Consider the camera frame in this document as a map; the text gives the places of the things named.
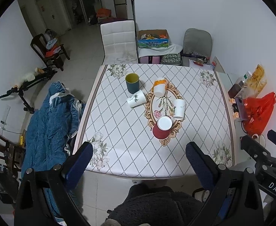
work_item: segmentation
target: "blue blanket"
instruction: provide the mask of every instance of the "blue blanket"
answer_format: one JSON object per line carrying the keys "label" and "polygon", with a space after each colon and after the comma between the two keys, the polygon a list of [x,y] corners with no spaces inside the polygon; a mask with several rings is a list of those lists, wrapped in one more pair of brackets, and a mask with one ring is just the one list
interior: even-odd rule
{"label": "blue blanket", "polygon": [[[74,98],[61,82],[50,85],[42,107],[32,116],[25,135],[22,177],[29,167],[45,171],[55,164],[64,163],[70,155],[67,141],[76,135],[83,109],[84,104]],[[50,189],[45,189],[45,196],[52,213],[59,217]]]}

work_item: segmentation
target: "green cup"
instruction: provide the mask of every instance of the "green cup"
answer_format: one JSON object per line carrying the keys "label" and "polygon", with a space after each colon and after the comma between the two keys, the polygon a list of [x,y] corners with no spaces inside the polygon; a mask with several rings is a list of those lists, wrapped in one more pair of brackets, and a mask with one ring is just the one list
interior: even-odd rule
{"label": "green cup", "polygon": [[125,77],[127,90],[134,94],[139,91],[139,76],[136,73],[129,73]]}

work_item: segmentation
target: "cup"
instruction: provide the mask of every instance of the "cup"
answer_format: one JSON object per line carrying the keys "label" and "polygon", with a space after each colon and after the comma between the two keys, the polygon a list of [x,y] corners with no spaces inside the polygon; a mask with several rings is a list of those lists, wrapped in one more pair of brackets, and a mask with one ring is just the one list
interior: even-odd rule
{"label": "cup", "polygon": [[183,120],[185,115],[186,101],[183,99],[175,99],[173,101],[173,106],[175,107],[173,118],[175,120]]}
{"label": "cup", "polygon": [[165,95],[167,89],[167,80],[164,78],[158,78],[154,82],[153,91],[154,95],[158,98],[161,98]]}
{"label": "cup", "polygon": [[126,101],[131,108],[134,108],[135,106],[146,103],[146,98],[144,96],[144,93],[139,90],[138,92],[134,93],[133,96],[127,98]]}
{"label": "cup", "polygon": [[136,73],[129,73],[125,77],[127,90],[134,94],[139,91],[139,76]]}
{"label": "cup", "polygon": [[172,125],[173,122],[168,116],[160,117],[153,127],[153,135],[159,140],[166,139],[170,134]]}

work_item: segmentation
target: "patterned bag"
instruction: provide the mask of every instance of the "patterned bag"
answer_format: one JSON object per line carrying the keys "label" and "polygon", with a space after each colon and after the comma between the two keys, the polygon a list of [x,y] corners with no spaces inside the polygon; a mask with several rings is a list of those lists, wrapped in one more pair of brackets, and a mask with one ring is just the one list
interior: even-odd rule
{"label": "patterned bag", "polygon": [[161,56],[161,64],[182,65],[181,55],[179,53],[163,55]]}

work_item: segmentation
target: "white chair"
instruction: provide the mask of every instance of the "white chair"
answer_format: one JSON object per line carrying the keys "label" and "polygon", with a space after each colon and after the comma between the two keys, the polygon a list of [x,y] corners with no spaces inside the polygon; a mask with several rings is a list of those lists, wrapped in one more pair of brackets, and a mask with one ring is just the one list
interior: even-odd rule
{"label": "white chair", "polygon": [[105,64],[138,63],[134,20],[116,21],[100,26]]}

